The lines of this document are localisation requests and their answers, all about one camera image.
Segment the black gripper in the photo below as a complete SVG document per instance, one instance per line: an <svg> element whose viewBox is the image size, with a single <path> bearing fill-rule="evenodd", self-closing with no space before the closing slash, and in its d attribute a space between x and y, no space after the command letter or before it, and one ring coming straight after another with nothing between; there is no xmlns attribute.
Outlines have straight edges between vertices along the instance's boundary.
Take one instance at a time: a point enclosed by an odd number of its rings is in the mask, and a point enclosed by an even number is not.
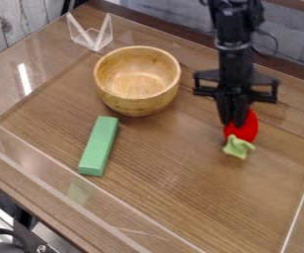
<svg viewBox="0 0 304 253"><path fill-rule="evenodd" d="M216 96L220 118L225 126L233 118L233 101L226 95L240 95L235 99L235 124L243 127L251 102L277 102L279 80L255 70L249 42L240 45L217 42L216 47L220 53L220 68L194 72L193 93L200 96Z"/></svg>

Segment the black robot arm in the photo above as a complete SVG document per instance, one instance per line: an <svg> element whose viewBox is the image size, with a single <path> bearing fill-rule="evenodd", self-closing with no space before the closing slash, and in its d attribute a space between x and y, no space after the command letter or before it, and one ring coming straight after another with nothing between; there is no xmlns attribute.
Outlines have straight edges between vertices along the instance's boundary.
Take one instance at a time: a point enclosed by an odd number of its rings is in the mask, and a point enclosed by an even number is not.
<svg viewBox="0 0 304 253"><path fill-rule="evenodd" d="M222 124L243 127L253 102L276 103L280 80L253 67L253 33L264 23L261 0L208 0L220 68L196 71L193 93L212 97Z"/></svg>

